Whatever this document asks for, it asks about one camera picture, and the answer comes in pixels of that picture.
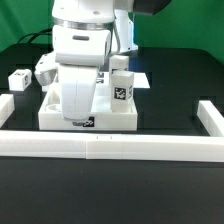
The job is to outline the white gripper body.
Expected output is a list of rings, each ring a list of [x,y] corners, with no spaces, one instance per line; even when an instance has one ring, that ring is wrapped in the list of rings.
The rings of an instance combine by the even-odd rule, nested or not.
[[[88,118],[92,108],[97,75],[97,67],[58,65],[63,118],[69,120]]]

